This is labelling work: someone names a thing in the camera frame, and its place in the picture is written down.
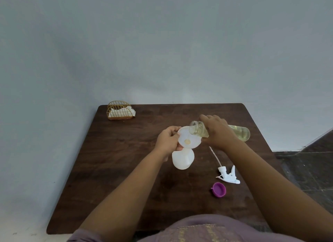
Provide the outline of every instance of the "white spray trigger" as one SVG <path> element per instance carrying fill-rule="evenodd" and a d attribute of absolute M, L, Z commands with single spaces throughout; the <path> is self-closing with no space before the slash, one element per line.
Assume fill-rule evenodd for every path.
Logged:
<path fill-rule="evenodd" d="M 235 165 L 232 166 L 230 174 L 227 174 L 227 168 L 226 167 L 219 167 L 218 169 L 219 169 L 219 172 L 221 173 L 221 175 L 216 177 L 216 178 L 219 178 L 219 179 L 221 179 L 225 182 L 230 182 L 230 183 L 235 183 L 235 184 L 240 183 L 240 181 L 236 179 Z"/>

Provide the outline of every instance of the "wooden table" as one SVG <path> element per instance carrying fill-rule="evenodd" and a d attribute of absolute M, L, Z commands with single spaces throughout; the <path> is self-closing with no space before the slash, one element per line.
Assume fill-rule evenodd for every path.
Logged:
<path fill-rule="evenodd" d="M 282 173 L 278 160 L 243 104 L 154 104 L 133 105 L 133 108 L 134 119 L 109 121 L 107 106 L 98 107 L 47 227 L 48 234 L 74 232 L 154 148 L 163 129 L 189 125 L 200 114 L 215 114 L 231 125 L 247 127 L 251 132 L 248 146 Z M 215 150 L 215 153 L 230 171 L 232 163 L 228 157 L 222 151 Z M 222 182 L 215 178 L 219 176 L 219 164 L 208 146 L 198 146 L 194 154 L 194 162 L 186 170 L 176 169 L 171 157 L 163 164 L 138 230 L 161 230 L 197 214 L 221 214 L 249 225 L 266 224 L 237 169 L 240 184 L 223 183 L 226 196 L 215 198 L 210 188 L 215 182 Z"/>

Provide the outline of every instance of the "purple cap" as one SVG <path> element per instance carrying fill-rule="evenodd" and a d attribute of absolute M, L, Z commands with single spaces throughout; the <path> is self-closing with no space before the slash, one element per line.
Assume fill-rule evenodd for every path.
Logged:
<path fill-rule="evenodd" d="M 214 185 L 211 189 L 213 191 L 213 194 L 216 197 L 223 197 L 223 196 L 225 196 L 225 193 L 227 192 L 227 190 L 225 189 L 225 186 L 220 182 L 214 183 Z"/>

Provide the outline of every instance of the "forearm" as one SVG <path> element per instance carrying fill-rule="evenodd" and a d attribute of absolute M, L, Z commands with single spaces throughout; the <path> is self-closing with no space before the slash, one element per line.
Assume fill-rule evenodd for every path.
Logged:
<path fill-rule="evenodd" d="M 153 151 L 86 218 L 81 228 L 104 241 L 130 241 L 163 162 Z"/>
<path fill-rule="evenodd" d="M 293 185 L 245 143 L 226 151 L 275 232 L 305 241 L 332 239 L 333 216 Z"/>

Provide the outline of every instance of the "purple sleeve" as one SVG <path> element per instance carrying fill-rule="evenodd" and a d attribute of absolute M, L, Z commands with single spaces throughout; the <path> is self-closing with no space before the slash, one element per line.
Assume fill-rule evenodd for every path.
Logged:
<path fill-rule="evenodd" d="M 77 229 L 67 242 L 103 242 L 101 236 L 91 231 Z"/>

